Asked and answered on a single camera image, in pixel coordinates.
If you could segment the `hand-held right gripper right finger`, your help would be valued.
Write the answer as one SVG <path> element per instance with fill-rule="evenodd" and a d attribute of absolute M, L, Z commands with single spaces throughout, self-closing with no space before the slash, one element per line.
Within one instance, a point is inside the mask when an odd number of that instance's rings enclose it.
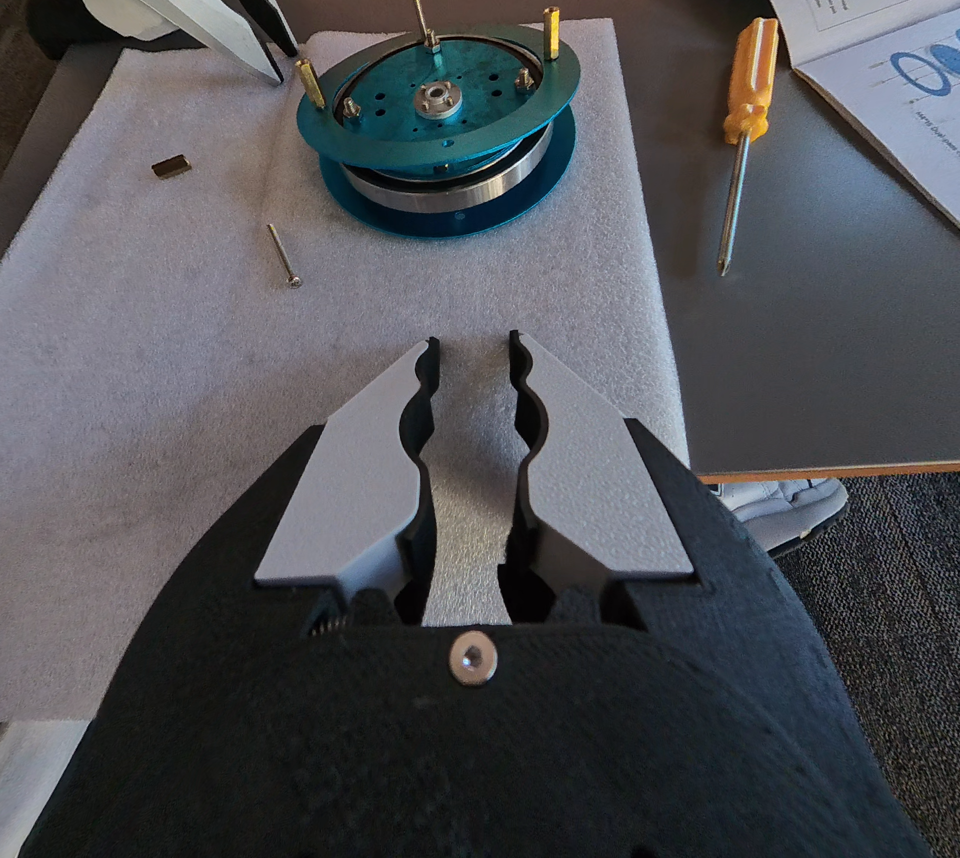
<path fill-rule="evenodd" d="M 518 471 L 506 605 L 549 607 L 571 587 L 603 600 L 615 583 L 638 580 L 696 587 L 633 424 L 519 331 L 510 333 L 510 381 L 529 454 Z"/>

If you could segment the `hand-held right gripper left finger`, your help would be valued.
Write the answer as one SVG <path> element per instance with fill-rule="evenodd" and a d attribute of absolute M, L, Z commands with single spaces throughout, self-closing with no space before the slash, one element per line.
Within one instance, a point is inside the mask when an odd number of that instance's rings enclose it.
<path fill-rule="evenodd" d="M 420 451 L 434 431 L 439 341 L 430 337 L 335 411 L 295 487 L 255 580 L 364 588 L 395 597 L 429 588 L 436 519 Z"/>

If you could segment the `blue disc with bearing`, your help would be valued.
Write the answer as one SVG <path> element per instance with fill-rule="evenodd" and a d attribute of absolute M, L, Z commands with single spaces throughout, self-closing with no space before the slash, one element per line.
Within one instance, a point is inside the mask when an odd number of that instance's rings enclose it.
<path fill-rule="evenodd" d="M 517 75 L 528 68 L 534 81 L 541 69 L 515 48 L 478 38 L 441 42 L 440 52 L 414 45 L 371 64 L 353 83 L 351 97 L 361 117 L 346 124 L 378 140 L 419 142 L 476 130 L 522 107 L 533 92 L 518 92 Z M 443 120 L 417 112 L 423 86 L 449 82 L 461 91 L 459 111 Z"/>

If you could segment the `blue round metal base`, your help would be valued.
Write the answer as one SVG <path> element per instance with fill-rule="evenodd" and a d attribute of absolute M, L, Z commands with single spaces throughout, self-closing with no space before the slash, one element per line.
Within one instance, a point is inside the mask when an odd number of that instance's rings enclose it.
<path fill-rule="evenodd" d="M 298 131 L 318 155 L 322 178 L 341 206 L 371 227 L 416 239 L 476 235 L 523 215 L 551 192 L 568 170 L 575 146 L 571 101 L 581 67 L 560 40 L 559 58 L 544 61 L 544 33 L 520 25 L 488 25 L 438 35 L 490 40 L 515 48 L 539 66 L 536 82 L 522 68 L 514 86 L 533 92 L 510 115 L 465 133 L 419 142 L 378 140 L 354 130 L 361 117 L 351 97 L 354 81 L 373 63 L 421 45 L 416 35 L 391 38 L 362 49 L 324 75 L 319 84 L 327 108 L 318 112 L 304 97 Z M 449 82 L 422 88 L 416 111 L 427 119 L 456 114 L 461 91 Z"/>

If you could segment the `dark grey desk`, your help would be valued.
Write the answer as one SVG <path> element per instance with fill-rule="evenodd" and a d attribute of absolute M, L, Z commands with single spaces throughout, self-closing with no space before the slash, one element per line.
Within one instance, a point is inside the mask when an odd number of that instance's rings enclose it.
<path fill-rule="evenodd" d="M 412 24 L 404 0 L 279 0 L 294 33 Z M 766 0 L 425 0 L 442 26 L 611 18 L 689 457 L 720 473 L 958 461 L 958 232 L 788 71 L 714 267 L 738 30 Z"/>

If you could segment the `person's white shoe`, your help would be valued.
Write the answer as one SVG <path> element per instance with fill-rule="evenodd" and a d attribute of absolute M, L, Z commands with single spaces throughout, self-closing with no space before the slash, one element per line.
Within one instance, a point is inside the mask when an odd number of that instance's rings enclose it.
<path fill-rule="evenodd" d="M 709 489 L 774 558 L 829 528 L 849 506 L 837 479 L 729 482 Z"/>

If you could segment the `white foam sheet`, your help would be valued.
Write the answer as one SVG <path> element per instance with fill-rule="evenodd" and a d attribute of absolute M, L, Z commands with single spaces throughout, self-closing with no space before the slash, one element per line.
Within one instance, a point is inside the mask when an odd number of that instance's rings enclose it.
<path fill-rule="evenodd" d="M 124 52 L 2 262 L 2 720 L 91 718 L 193 545 L 427 336 L 432 622 L 498 589 L 524 454 L 510 330 L 689 462 L 615 27 L 561 35 L 582 69 L 565 177 L 522 218 L 445 241 L 338 206 L 294 74 L 272 87 L 206 49 Z M 177 154 L 192 169 L 157 179 Z"/>

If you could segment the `silver screw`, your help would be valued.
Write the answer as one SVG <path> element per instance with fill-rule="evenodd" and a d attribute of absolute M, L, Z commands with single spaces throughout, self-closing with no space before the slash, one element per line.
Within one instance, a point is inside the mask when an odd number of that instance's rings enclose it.
<path fill-rule="evenodd" d="M 280 237 L 278 229 L 274 224 L 268 223 L 267 230 L 269 232 L 274 249 L 279 255 L 278 257 L 284 269 L 287 285 L 290 288 L 299 288 L 303 284 L 303 281 L 301 277 L 294 272 L 290 257 L 282 242 L 282 238 Z"/>

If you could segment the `printed instruction booklet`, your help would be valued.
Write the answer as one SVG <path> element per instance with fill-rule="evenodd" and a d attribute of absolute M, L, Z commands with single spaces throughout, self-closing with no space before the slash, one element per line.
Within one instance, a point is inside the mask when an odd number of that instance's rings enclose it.
<path fill-rule="evenodd" d="M 959 222 L 959 0 L 771 0 L 793 70 Z"/>

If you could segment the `orange handled screwdriver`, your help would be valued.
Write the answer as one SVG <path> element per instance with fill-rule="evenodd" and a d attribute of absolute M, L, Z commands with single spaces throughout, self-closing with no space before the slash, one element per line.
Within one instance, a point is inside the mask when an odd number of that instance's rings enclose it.
<path fill-rule="evenodd" d="M 772 103 L 779 45 L 779 21 L 757 18 L 737 39 L 727 91 L 724 133 L 727 144 L 736 145 L 733 174 L 726 201 L 726 214 L 717 269 L 727 274 L 733 259 L 738 215 L 751 143 L 768 130 L 767 114 Z"/>

